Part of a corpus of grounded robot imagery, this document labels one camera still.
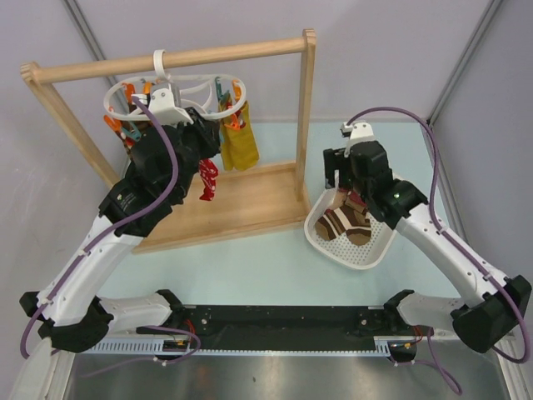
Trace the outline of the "teal clothes peg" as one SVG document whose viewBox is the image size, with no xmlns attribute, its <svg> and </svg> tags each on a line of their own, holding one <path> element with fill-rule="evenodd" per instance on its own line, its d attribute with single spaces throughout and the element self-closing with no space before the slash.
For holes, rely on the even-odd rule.
<svg viewBox="0 0 533 400">
<path fill-rule="evenodd" d="M 141 140 L 142 134 L 140 130 L 133 125 L 130 128 L 122 127 L 121 136 L 127 143 L 137 143 Z"/>
</svg>

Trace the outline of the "brown striped sock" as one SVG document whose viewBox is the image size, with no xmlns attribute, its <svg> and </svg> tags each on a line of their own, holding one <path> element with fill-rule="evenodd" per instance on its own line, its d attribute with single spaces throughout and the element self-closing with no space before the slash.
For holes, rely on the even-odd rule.
<svg viewBox="0 0 533 400">
<path fill-rule="evenodd" d="M 314 228 L 325 241 L 345 234 L 355 246 L 364 246 L 371 240 L 372 230 L 367 205 L 355 191 L 337 189 L 333 202 L 318 218 Z"/>
</svg>

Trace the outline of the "white plastic clip hanger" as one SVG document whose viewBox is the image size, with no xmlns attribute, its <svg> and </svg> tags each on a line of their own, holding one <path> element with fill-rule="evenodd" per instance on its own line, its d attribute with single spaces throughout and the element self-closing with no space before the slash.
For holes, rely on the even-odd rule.
<svg viewBox="0 0 533 400">
<path fill-rule="evenodd" d="M 113 85 L 103 98 L 103 106 L 110 118 L 125 122 L 144 122 L 148 116 L 138 107 L 128 113 L 114 111 L 112 97 L 119 90 L 134 88 L 138 83 L 149 83 L 147 92 L 132 92 L 131 100 L 137 99 L 146 106 L 162 125 L 192 124 L 192 116 L 186 110 L 194 108 L 207 121 L 219 121 L 240 111 L 247 102 L 247 88 L 244 82 L 232 75 L 201 74 L 172 76 L 163 67 L 163 49 L 152 55 L 153 76 L 135 76 Z M 212 112 L 210 106 L 218 101 L 217 84 L 226 80 L 237 88 L 237 102 L 224 111 Z"/>
</svg>

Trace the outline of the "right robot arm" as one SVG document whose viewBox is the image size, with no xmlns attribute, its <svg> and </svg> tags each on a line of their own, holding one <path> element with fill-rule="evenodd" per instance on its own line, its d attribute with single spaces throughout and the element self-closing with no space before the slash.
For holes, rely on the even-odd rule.
<svg viewBox="0 0 533 400">
<path fill-rule="evenodd" d="M 467 347 L 486 353 L 514 328 L 528 335 L 524 319 L 532 286 L 521 275 L 507 277 L 490 266 L 451 229 L 444 227 L 427 197 L 396 177 L 377 141 L 323 153 L 327 188 L 361 196 L 379 223 L 417 246 L 446 276 L 459 296 L 431 297 L 405 290 L 391 298 L 386 328 L 403 334 L 414 325 L 453 332 Z"/>
</svg>

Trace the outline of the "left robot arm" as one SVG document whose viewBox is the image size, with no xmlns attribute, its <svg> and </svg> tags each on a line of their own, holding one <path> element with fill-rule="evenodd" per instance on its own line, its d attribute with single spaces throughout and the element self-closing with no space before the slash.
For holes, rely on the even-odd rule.
<svg viewBox="0 0 533 400">
<path fill-rule="evenodd" d="M 41 321 L 40 338 L 52 347 L 83 353 L 107 335 L 127 330 L 178 331 L 183 306 L 168 289 L 145 297 L 98 296 L 114 268 L 186 198 L 200 162 L 220 151 L 218 124 L 192 107 L 192 123 L 166 125 L 160 136 L 148 125 L 131 149 L 131 162 L 98 208 L 82 245 L 52 283 L 19 300 L 32 321 Z"/>
</svg>

